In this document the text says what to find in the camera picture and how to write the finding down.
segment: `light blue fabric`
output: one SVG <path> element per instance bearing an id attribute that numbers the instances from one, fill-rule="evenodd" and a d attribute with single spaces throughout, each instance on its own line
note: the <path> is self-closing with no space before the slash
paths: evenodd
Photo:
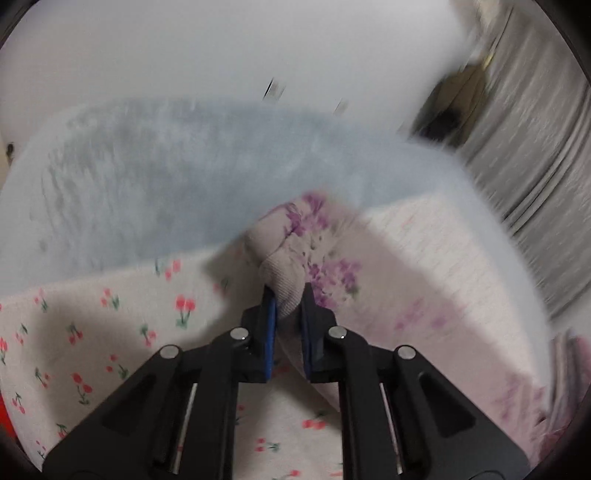
<path id="1" fill-rule="evenodd" d="M 356 207 L 443 192 L 498 267 L 549 380 L 543 305 L 456 160 L 276 106 L 128 99 L 47 122 L 0 193 L 0 297 L 228 242 L 316 188 Z"/>

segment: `pink fabric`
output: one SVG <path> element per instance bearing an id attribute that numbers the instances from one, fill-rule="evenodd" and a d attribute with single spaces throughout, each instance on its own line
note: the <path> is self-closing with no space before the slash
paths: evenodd
<path id="1" fill-rule="evenodd" d="M 387 349 L 416 347 L 537 461 L 543 390 L 508 366 L 467 322 L 462 306 L 406 265 L 363 220 L 322 193 L 309 193 L 261 219 L 246 248 L 275 291 L 278 336 L 301 366 L 293 315 L 304 283 L 340 325 Z M 338 408 L 336 389 L 318 390 Z"/>

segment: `purple flower pattern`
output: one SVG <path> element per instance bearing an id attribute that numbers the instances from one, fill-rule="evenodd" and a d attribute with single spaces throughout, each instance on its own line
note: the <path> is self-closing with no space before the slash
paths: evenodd
<path id="1" fill-rule="evenodd" d="M 314 238 L 318 235 L 322 239 L 322 233 L 330 229 L 329 218 L 322 207 L 326 198 L 318 193 L 307 193 L 302 199 L 309 207 L 309 213 L 303 212 L 295 204 L 284 205 L 286 217 L 290 221 L 289 228 L 285 227 L 286 236 L 292 233 L 302 237 L 310 235 L 310 253 L 296 252 L 292 250 L 301 266 L 306 271 L 306 281 L 312 285 L 314 299 L 321 307 L 335 310 L 339 302 L 349 297 L 355 297 L 359 293 L 357 273 L 361 270 L 361 263 L 349 261 L 344 258 L 335 258 L 336 252 L 331 251 L 328 258 L 325 256 L 321 262 L 311 259 L 311 252 L 314 251 Z"/>
<path id="2" fill-rule="evenodd" d="M 359 262 L 323 259 L 318 265 L 310 260 L 304 265 L 307 278 L 312 285 L 314 299 L 321 307 L 334 310 L 338 307 L 335 299 L 342 299 L 344 294 L 355 298 L 359 292 L 357 273 L 361 270 Z"/>
<path id="3" fill-rule="evenodd" d="M 511 418 L 513 408 L 516 403 L 516 396 L 519 392 L 519 377 L 515 374 L 509 374 L 507 377 L 507 390 L 503 396 L 495 402 L 501 406 L 501 420 L 508 422 Z"/>
<path id="4" fill-rule="evenodd" d="M 425 316 L 424 299 L 415 300 L 408 308 L 394 319 L 394 330 L 403 332 L 415 325 Z"/>
<path id="5" fill-rule="evenodd" d="M 284 228 L 285 236 L 291 233 L 297 236 L 303 236 L 306 232 L 319 233 L 330 226 L 328 217 L 324 213 L 320 213 L 326 201 L 324 196 L 317 193 L 307 193 L 302 199 L 310 206 L 310 213 L 302 212 L 293 203 L 284 205 L 287 219 L 290 221 L 290 227 Z"/>

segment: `metal screw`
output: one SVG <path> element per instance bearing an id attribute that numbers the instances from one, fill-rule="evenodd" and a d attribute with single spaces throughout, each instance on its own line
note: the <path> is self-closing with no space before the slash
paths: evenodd
<path id="1" fill-rule="evenodd" d="M 329 328 L 329 335 L 332 338 L 343 339 L 347 335 L 347 329 L 345 327 L 341 327 L 340 325 L 335 325 L 334 327 Z"/>
<path id="2" fill-rule="evenodd" d="M 398 356 L 403 360 L 412 360 L 417 356 L 417 351 L 408 345 L 403 345 L 398 349 Z"/>
<path id="3" fill-rule="evenodd" d="M 179 349 L 175 345 L 165 345 L 160 349 L 160 356 L 166 360 L 170 360 L 178 355 Z"/>
<path id="4" fill-rule="evenodd" d="M 232 329 L 232 331 L 230 331 L 230 336 L 234 340 L 246 340 L 246 337 L 248 337 L 248 335 L 249 332 L 244 327 L 236 327 Z"/>

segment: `floral print fabric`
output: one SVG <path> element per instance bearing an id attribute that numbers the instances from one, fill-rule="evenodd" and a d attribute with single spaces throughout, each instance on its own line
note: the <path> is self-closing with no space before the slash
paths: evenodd
<path id="1" fill-rule="evenodd" d="M 465 286 L 455 295 L 444 289 L 442 294 L 437 282 L 438 288 L 433 287 L 397 257 L 406 255 L 405 261 L 436 273 L 431 280 L 443 277 L 446 285 L 463 285 L 432 260 L 421 263 L 430 255 L 441 258 L 441 245 L 436 252 L 425 240 L 417 254 L 416 241 L 405 245 L 400 238 L 402 229 L 424 238 L 420 212 L 433 207 L 447 212 L 439 212 L 436 221 L 455 218 L 439 198 L 392 205 L 359 218 L 322 194 L 308 194 L 262 218 L 246 234 L 245 247 L 237 241 L 159 258 L 143 267 L 43 286 L 0 301 L 0 390 L 27 455 L 41 467 L 47 452 L 163 345 L 193 348 L 235 326 L 244 309 L 259 303 L 260 278 L 280 301 L 278 336 L 286 353 L 279 349 L 268 385 L 240 387 L 236 479 L 342 476 L 334 394 L 323 391 L 323 398 L 297 372 L 297 349 L 292 348 L 297 338 L 288 327 L 288 314 L 306 281 L 320 304 L 333 308 L 340 323 L 370 342 L 388 348 L 415 344 L 517 442 L 531 447 L 541 393 L 531 359 L 523 353 L 528 347 L 518 322 L 504 307 L 498 309 L 503 316 L 494 320 L 513 342 L 506 355 L 490 347 L 495 338 L 501 340 L 486 327 L 466 327 L 470 318 L 476 318 L 472 326 L 479 326 L 483 298 L 494 294 L 493 301 L 502 299 L 500 282 L 483 273 L 479 284 L 486 286 L 484 293 L 472 281 L 470 294 Z M 414 220 L 406 224 L 409 218 Z M 429 221 L 432 229 L 434 220 Z M 466 233 L 461 225 L 454 228 Z M 395 254 L 384 247 L 389 232 L 399 235 Z M 364 240 L 366 248 L 356 246 L 364 235 L 371 237 Z M 448 249 L 457 238 L 449 242 Z M 466 242 L 465 252 L 468 247 L 478 250 L 472 239 Z M 387 265 L 387 271 L 379 265 Z M 388 301 L 384 291 L 393 292 Z M 467 348 L 466 342 L 473 346 Z M 515 345 L 522 356 L 514 356 Z M 473 371 L 459 368 L 466 358 L 479 355 Z"/>

